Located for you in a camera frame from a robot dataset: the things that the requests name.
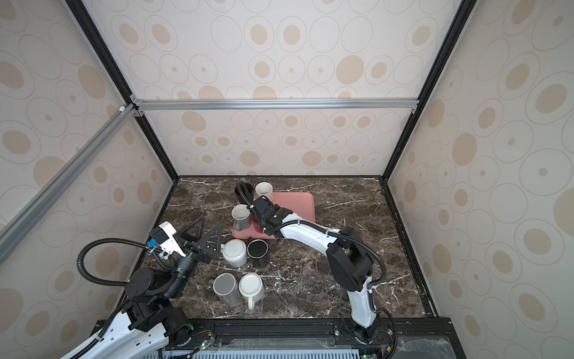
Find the aluminum frame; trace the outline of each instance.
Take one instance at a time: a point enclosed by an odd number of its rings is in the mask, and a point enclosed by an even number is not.
[[[80,173],[88,167],[94,157],[100,153],[126,120],[134,117],[134,105],[130,103],[124,105],[124,107],[125,109],[122,112],[116,112],[112,119],[66,163],[52,181],[8,223],[4,232],[0,234],[0,263],[10,256],[16,246],[34,228]]]
[[[128,85],[126,79],[123,77],[122,71],[119,69],[118,64],[115,62],[115,59],[108,49],[102,35],[98,32],[98,28],[96,27],[94,20],[92,20],[90,17],[90,14],[82,0],[63,0],[63,2],[64,1],[68,5],[71,14],[76,19],[78,26],[86,35],[86,39],[102,62],[102,66],[104,66],[106,69],[108,75],[114,82],[114,85],[118,89],[123,100],[126,103],[133,103],[130,86]],[[177,179],[178,173],[171,163],[164,148],[161,146],[160,141],[157,138],[156,133],[153,131],[149,121],[142,113],[138,113],[138,115],[135,117],[135,120],[138,123],[139,128],[142,130],[144,136],[148,139],[150,145],[155,151],[161,164],[167,171],[169,177],[172,179],[172,181],[175,181]]]
[[[138,100],[140,110],[415,109],[417,98]]]

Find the brown marble surface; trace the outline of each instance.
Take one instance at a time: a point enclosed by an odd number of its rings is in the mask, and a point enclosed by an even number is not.
[[[184,177],[169,201],[162,221],[180,230],[203,216],[205,230],[223,225],[224,240],[232,239],[231,209],[238,178]],[[387,268],[386,283],[374,289],[377,306],[385,306],[397,317],[422,317],[424,310],[410,268],[393,225],[389,209],[376,178],[365,177],[250,177],[255,185],[267,180],[274,191],[310,192],[315,198],[316,222],[342,229],[352,226],[363,241],[382,258]],[[248,261],[239,269],[220,258],[199,264],[184,295],[174,301],[190,318],[338,318],[351,316],[347,292],[330,274],[327,259],[297,241],[268,240],[270,263],[254,269]],[[143,264],[155,267],[147,255]],[[379,268],[374,266],[374,276]],[[229,272],[237,281],[245,273],[256,272],[263,279],[265,296],[250,312],[245,302],[230,307],[221,302],[208,285],[217,275]]]

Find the wall panel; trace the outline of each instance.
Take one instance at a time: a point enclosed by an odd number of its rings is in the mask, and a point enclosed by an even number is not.
[[[0,231],[123,103],[66,9],[0,9]]]
[[[417,97],[459,1],[86,2],[141,99]]]
[[[389,181],[469,358],[574,353],[573,14],[482,1]]]
[[[410,109],[147,111],[180,175],[379,175]]]
[[[119,287],[84,280],[80,250],[100,238],[147,238],[171,180],[130,119],[0,265],[0,357],[56,358],[114,308]],[[90,273],[125,280],[139,249],[102,245]]]

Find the metal vent grille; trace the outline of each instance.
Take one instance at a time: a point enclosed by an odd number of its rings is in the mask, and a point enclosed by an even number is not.
[[[166,351],[163,359],[185,354],[182,351]],[[157,353],[140,359],[158,359]],[[218,350],[197,353],[193,359],[359,359],[357,349],[314,350]]]

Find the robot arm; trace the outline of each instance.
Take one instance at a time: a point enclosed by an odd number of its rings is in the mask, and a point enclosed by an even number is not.
[[[173,252],[183,256],[170,271],[151,268],[136,270],[124,286],[128,301],[118,306],[104,328],[72,349],[63,359],[137,359],[153,355],[171,339],[174,342],[185,341],[189,336],[186,328],[189,320],[181,308],[172,306],[169,299],[181,296],[199,262],[209,263],[221,254],[221,226],[217,225],[203,234],[204,223],[204,218],[200,218],[179,233],[169,222],[154,229],[150,233],[152,238],[147,249],[159,249],[164,257]],[[197,234],[194,235],[190,231],[195,227]],[[185,241],[187,255],[174,236]],[[137,242],[124,242],[145,247]],[[78,262],[83,262],[81,254]],[[205,342],[201,348],[211,343]]]
[[[385,265],[378,255],[362,242],[355,229],[330,229],[306,221],[293,211],[273,204],[265,196],[251,200],[243,187],[243,183],[238,182],[239,193],[249,203],[248,208],[264,233],[299,241],[327,257],[333,277],[347,290],[351,317],[357,324],[354,334],[362,342],[369,342],[378,325],[371,287],[386,278]],[[381,277],[373,282],[372,267],[375,261],[381,267]]]

